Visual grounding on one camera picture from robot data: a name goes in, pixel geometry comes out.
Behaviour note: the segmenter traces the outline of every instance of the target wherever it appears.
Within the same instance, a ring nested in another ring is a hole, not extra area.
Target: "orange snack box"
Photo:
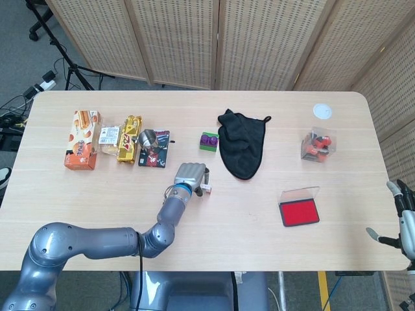
[[[66,148],[65,166],[70,170],[93,170],[97,160],[101,115],[98,111],[80,110],[73,116]]]

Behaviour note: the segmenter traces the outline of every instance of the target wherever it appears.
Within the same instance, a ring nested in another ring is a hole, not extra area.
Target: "black fabric bag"
[[[219,128],[220,156],[236,178],[247,180],[257,172],[262,160],[265,124],[270,119],[270,116],[263,120],[251,119],[230,109],[218,117],[222,124]]]

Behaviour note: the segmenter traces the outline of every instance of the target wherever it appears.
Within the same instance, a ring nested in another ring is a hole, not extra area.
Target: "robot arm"
[[[130,227],[84,229],[70,224],[52,223],[33,236],[21,266],[16,289],[5,301],[3,311],[48,310],[56,307],[56,282],[66,262],[79,254],[89,259],[137,255],[154,258],[174,240],[174,228],[183,215],[192,192],[201,196],[200,184],[208,181],[205,164],[183,163],[166,197],[157,223],[140,235]]]
[[[366,231],[375,241],[400,249],[402,254],[410,260],[407,271],[411,289],[415,292],[415,192],[400,179],[397,180],[397,185],[391,181],[388,181],[386,185],[395,199],[399,218],[399,237],[380,236],[372,228],[366,228]],[[402,310],[408,310],[408,303],[415,303],[415,294],[409,297],[410,301],[403,301],[400,304]]]

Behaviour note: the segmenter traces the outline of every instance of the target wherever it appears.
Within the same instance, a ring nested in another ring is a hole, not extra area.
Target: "wooden table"
[[[329,104],[331,119],[313,115]],[[249,181],[234,178],[219,151],[199,150],[202,132],[216,132],[226,108],[267,123],[263,160]],[[144,128],[171,131],[166,169],[118,164],[99,154],[94,171],[71,171],[64,154],[73,112],[97,109],[105,124],[142,115]],[[337,130],[337,152],[328,162],[300,160],[300,143],[312,126]],[[146,270],[311,271],[402,270],[399,250],[374,242],[399,231],[392,195],[367,102],[358,93],[262,91],[48,91],[34,101],[0,209],[0,270],[18,270],[36,230],[49,222],[81,227],[132,226],[156,221],[163,193],[183,162],[211,170],[213,192],[194,196],[176,240]],[[283,227],[283,190],[320,186],[320,222]],[[71,259],[67,270],[137,270],[137,257]]]

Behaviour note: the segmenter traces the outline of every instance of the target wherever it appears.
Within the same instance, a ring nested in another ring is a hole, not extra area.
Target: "tripod stand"
[[[115,78],[114,76],[110,76],[110,75],[107,75],[105,73],[100,73],[99,71],[95,71],[95,70],[92,70],[92,69],[89,69],[89,68],[85,68],[85,67],[79,66],[79,65],[75,64],[74,62],[72,62],[72,60],[66,54],[64,48],[59,43],[58,39],[55,38],[55,36],[53,35],[50,28],[46,25],[46,23],[42,19],[41,15],[39,14],[39,12],[36,10],[36,7],[31,3],[30,0],[26,0],[26,4],[27,4],[27,7],[33,11],[34,15],[38,19],[38,21],[39,21],[40,25],[43,27],[43,29],[45,29],[47,35],[51,39],[51,44],[58,48],[60,54],[62,54],[65,61],[68,63],[69,67],[68,67],[68,71],[67,71],[66,86],[65,86],[66,91],[69,89],[69,83],[70,83],[70,79],[71,79],[72,74],[75,74],[75,76],[78,77],[80,83],[84,86],[84,88],[87,91],[93,91],[92,85],[89,84],[89,82],[84,78],[84,76],[82,76],[82,73],[79,71],[79,69],[89,71],[91,73],[96,73],[100,76],[107,76],[109,78]]]

